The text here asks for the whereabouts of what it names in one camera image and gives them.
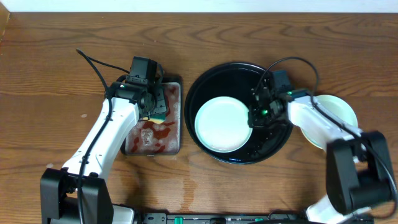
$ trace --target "white plate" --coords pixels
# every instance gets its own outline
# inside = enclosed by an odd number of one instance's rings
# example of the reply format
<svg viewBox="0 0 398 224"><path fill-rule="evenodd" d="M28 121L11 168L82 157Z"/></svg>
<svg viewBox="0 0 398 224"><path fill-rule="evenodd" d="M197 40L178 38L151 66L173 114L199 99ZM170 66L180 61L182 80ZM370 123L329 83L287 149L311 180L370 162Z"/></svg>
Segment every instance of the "white plate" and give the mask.
<svg viewBox="0 0 398 224"><path fill-rule="evenodd" d="M249 109L239 100L221 96L207 101L195 118L199 141L215 152L233 152L250 138Z"/></svg>
<svg viewBox="0 0 398 224"><path fill-rule="evenodd" d="M358 120L356 119L354 110L344 100L338 98L337 96L331 95L320 95L316 96L316 98L318 99L319 103L321 103L330 112L334 113L337 117L352 126L358 127ZM303 132L304 137L310 143L321 149L318 143L316 143L308 133L306 133L303 129L301 129L301 132Z"/></svg>

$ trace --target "sauce stain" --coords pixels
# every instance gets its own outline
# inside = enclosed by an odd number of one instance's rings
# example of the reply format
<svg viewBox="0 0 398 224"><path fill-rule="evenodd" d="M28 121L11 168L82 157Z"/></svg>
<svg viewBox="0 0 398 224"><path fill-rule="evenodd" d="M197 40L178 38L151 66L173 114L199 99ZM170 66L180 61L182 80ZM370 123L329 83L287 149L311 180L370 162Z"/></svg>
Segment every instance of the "sauce stain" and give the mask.
<svg viewBox="0 0 398 224"><path fill-rule="evenodd" d="M155 151L155 153L161 153L166 149L166 146L160 147L158 150Z"/></svg>
<svg viewBox="0 0 398 224"><path fill-rule="evenodd" d="M171 92L172 94L174 94L174 92L177 90L177 87L173 86L173 87L170 88L169 90L170 90L170 92Z"/></svg>
<svg viewBox="0 0 398 224"><path fill-rule="evenodd" d="M139 138L136 137L136 138L134 139L134 146L132 147L131 152L137 151L137 149L138 149L137 143L138 143L138 142L139 142Z"/></svg>
<svg viewBox="0 0 398 224"><path fill-rule="evenodd" d="M158 140L161 140L161 139L163 139L163 138L166 138L166 137L169 135L169 132L171 131L170 128L165 128L164 130L156 131L155 128L154 128L154 124L155 124L155 123L153 123L152 121L147 121L147 122L142 126L142 128L143 128L143 129L150 128L151 130L153 130L153 132L154 132L154 137L153 137L153 138L156 138L156 139L158 139Z"/></svg>
<svg viewBox="0 0 398 224"><path fill-rule="evenodd" d="M167 126L175 124L175 121L172 121L172 122L169 122L169 123L162 123L162 124L167 127Z"/></svg>

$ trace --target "sponge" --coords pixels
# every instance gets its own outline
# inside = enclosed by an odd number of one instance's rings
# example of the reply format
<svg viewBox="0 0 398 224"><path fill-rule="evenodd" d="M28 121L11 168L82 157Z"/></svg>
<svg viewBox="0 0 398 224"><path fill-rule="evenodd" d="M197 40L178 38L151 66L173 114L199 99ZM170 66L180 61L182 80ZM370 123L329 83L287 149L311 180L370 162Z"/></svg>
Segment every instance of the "sponge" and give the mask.
<svg viewBox="0 0 398 224"><path fill-rule="evenodd" d="M166 114L155 114L152 115L148 121L152 121L153 123L156 124L162 124L166 120Z"/></svg>

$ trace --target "white wall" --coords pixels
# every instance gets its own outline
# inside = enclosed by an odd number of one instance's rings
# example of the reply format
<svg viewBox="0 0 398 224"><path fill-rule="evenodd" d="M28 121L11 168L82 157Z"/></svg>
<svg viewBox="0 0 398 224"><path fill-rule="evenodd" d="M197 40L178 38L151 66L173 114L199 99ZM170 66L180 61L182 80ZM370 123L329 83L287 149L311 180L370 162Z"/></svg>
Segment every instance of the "white wall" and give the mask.
<svg viewBox="0 0 398 224"><path fill-rule="evenodd" d="M11 12L398 12L398 0L0 0Z"/></svg>

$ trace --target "wooden table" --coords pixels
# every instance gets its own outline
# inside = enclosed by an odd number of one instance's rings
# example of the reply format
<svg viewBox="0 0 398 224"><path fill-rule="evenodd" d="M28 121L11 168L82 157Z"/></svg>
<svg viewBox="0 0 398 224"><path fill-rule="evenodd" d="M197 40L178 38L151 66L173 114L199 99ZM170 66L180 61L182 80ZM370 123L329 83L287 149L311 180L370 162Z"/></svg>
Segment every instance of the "wooden table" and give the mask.
<svg viewBox="0 0 398 224"><path fill-rule="evenodd" d="M398 178L397 14L13 13L0 46L2 223L39 222L40 176L61 168L99 115L103 87L76 48L124 68L134 55L156 60L183 77L183 98L196 78L224 62L266 67L286 56L307 58L322 78L318 94L343 98L360 128L384 133ZM304 64L278 68L296 87L312 88ZM108 84L123 74L99 69ZM295 128L270 159L225 164L202 152L184 124L175 156L119 154L108 189L113 203L170 213L301 210L326 194L325 153Z"/></svg>

